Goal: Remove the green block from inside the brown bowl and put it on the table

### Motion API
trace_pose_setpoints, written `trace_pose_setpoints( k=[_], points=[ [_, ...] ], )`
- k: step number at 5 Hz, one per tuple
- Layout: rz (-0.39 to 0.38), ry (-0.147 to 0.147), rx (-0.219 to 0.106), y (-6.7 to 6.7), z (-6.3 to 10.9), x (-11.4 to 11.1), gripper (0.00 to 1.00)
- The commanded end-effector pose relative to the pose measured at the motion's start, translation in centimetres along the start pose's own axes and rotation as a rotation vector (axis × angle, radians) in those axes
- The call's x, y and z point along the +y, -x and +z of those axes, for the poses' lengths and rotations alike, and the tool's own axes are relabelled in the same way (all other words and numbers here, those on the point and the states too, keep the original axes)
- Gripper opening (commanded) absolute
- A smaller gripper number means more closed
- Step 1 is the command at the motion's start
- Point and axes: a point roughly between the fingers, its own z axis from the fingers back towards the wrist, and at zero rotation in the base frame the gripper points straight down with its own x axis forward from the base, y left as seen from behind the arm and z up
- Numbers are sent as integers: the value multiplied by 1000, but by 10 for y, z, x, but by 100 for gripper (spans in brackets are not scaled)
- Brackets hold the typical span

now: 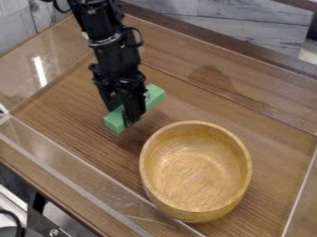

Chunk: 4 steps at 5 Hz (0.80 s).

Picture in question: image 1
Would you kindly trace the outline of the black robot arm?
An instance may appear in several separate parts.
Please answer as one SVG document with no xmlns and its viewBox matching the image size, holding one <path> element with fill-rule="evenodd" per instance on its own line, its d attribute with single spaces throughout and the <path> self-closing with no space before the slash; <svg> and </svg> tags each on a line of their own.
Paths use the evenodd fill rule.
<svg viewBox="0 0 317 237">
<path fill-rule="evenodd" d="M 123 122 L 128 127 L 145 112 L 145 77 L 133 27 L 123 23 L 120 0 L 68 0 L 75 20 L 87 36 L 96 62 L 89 65 L 92 81 L 108 112 L 123 108 Z"/>
</svg>

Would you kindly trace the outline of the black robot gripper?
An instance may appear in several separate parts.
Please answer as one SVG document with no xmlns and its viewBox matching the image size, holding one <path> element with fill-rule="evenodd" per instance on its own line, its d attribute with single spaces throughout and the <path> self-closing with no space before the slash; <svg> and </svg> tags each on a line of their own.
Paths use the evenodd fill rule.
<svg viewBox="0 0 317 237">
<path fill-rule="evenodd" d="M 91 35 L 88 46 L 96 58 L 89 70 L 101 100 L 108 112 L 115 110 L 123 101 L 123 117 L 125 126 L 129 127 L 145 112 L 147 90 L 143 84 L 144 76 L 139 70 L 141 40 L 136 40 L 133 33 Z"/>
</svg>

